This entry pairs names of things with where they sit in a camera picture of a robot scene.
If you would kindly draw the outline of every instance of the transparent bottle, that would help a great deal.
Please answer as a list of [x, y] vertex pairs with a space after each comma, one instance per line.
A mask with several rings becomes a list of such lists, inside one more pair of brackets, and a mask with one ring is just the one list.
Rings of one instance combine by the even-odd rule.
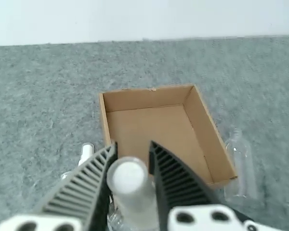
[[236, 168], [238, 178], [225, 186], [225, 200], [242, 205], [249, 200], [258, 199], [251, 147], [241, 130], [234, 130], [226, 141], [226, 149]]

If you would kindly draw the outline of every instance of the cardboard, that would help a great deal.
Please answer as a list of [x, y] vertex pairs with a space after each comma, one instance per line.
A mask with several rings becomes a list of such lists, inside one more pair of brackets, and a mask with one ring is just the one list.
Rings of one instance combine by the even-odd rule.
[[223, 141], [194, 85], [118, 90], [100, 94], [105, 145], [118, 142], [118, 155], [148, 165], [154, 140], [176, 154], [208, 185], [236, 178]]

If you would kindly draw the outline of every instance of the gray carpet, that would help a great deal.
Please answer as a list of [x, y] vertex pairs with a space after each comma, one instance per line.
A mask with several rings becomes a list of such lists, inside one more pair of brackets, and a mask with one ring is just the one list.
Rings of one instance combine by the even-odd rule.
[[0, 47], [0, 221], [103, 146], [99, 92], [178, 83], [252, 145], [261, 203], [236, 208], [289, 231], [289, 38]]

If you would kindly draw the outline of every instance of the white wall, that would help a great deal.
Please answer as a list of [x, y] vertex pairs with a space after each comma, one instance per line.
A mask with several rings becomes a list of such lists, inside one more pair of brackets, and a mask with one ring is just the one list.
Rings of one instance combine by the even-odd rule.
[[289, 35], [289, 0], [0, 0], [0, 45]]

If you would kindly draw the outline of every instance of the ribbed gripper pad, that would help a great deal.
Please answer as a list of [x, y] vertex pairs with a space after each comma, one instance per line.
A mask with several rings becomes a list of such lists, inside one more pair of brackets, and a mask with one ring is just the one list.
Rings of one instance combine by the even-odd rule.
[[176, 155], [152, 141], [149, 172], [154, 175], [160, 231], [167, 230], [169, 211], [176, 206], [219, 204], [206, 183]]
[[106, 174], [117, 158], [116, 144], [99, 150], [55, 186], [35, 212], [76, 217], [84, 231], [105, 231], [110, 195]]

